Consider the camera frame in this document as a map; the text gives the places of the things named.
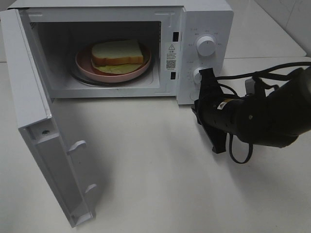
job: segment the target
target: plate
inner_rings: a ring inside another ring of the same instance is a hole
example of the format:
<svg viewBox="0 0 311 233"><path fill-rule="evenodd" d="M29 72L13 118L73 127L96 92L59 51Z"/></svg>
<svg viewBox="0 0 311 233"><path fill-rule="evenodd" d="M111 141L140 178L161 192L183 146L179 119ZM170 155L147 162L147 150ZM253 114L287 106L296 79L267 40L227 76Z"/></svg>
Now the plate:
<svg viewBox="0 0 311 233"><path fill-rule="evenodd" d="M80 70L85 76L92 80L96 80L99 82L104 83L121 83L125 82L138 76L142 75L149 67L151 63L151 52L150 50L144 46L143 44L139 44L141 52L144 56L144 63L136 70L126 73L126 74L109 74L103 73L99 70L95 69L92 66L91 57L92 57L92 45L85 47L84 49L80 50L75 57L75 62Z"/></svg>

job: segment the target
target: open microwave door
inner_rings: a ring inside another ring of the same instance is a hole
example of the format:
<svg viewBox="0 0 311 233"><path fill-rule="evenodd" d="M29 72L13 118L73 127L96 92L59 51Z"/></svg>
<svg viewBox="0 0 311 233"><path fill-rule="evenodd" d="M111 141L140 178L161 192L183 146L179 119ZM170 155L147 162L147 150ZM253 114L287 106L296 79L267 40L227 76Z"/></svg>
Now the open microwave door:
<svg viewBox="0 0 311 233"><path fill-rule="evenodd" d="M25 33L25 25L31 30L28 16L13 9L1 12L0 17L19 132L74 227L93 217L71 159L85 141L68 147L57 127L52 102L41 82L45 68L33 39Z"/></svg>

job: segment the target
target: black cable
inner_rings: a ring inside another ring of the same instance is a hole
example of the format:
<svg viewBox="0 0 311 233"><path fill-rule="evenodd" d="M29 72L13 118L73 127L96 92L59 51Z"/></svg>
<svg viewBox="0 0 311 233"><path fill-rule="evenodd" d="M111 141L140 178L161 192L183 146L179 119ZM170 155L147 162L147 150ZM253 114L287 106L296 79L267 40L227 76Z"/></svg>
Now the black cable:
<svg viewBox="0 0 311 233"><path fill-rule="evenodd" d="M293 63L287 63L287 64L281 64L275 67L271 67L268 69L264 69L262 71L256 71L253 73L247 73L247 74L242 74L242 75L234 75L234 76L220 76L217 77L217 80L232 80L232 79L242 79L242 78L247 78L251 76L257 76L261 78L266 78L266 79L273 79L273 80L279 80L279 81L288 81L287 75L275 75L275 74L269 74L267 77L262 77L261 75L263 74L268 74L272 71L278 70L278 69L283 69L283 68L288 68L288 67L302 67L302 66L311 66L311 62L293 62Z"/></svg>
<svg viewBox="0 0 311 233"><path fill-rule="evenodd" d="M248 144L248 155L243 162L240 162L240 161L236 160L236 158L233 156L233 153L232 153L233 134L230 133L229 136L230 136L230 138L229 138L229 154L230 154L231 159L237 164L246 164L252 157L253 144Z"/></svg>
<svg viewBox="0 0 311 233"><path fill-rule="evenodd" d="M232 93L233 93L235 96L239 97L238 94L237 94L237 92L236 92L232 87L227 86L227 85L224 85L224 84L221 84L221 83L219 84L219 86L222 86L222 87L224 87L224 88L226 88L226 89L232 91Z"/></svg>

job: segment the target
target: microwave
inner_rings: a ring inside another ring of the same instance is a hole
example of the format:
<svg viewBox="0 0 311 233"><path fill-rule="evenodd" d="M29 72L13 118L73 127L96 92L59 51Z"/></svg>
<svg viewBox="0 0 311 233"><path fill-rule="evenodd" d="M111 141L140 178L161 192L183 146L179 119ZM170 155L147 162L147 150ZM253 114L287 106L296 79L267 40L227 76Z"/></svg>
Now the microwave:
<svg viewBox="0 0 311 233"><path fill-rule="evenodd" d="M85 141L68 145L56 98L175 96L198 99L199 70L220 73L233 11L225 0L17 0L0 13L17 126L72 227L94 217L72 156ZM122 83L92 83L74 55L92 43L137 40L152 62Z"/></svg>

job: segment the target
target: sandwich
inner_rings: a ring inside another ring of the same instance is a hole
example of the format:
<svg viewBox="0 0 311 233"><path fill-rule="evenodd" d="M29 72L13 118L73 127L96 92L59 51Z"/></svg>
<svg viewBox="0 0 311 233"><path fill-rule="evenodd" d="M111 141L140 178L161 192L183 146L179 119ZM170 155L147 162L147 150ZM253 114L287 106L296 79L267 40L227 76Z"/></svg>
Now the sandwich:
<svg viewBox="0 0 311 233"><path fill-rule="evenodd" d="M121 40L95 44L92 47L92 66L109 74L126 74L144 63L137 40Z"/></svg>

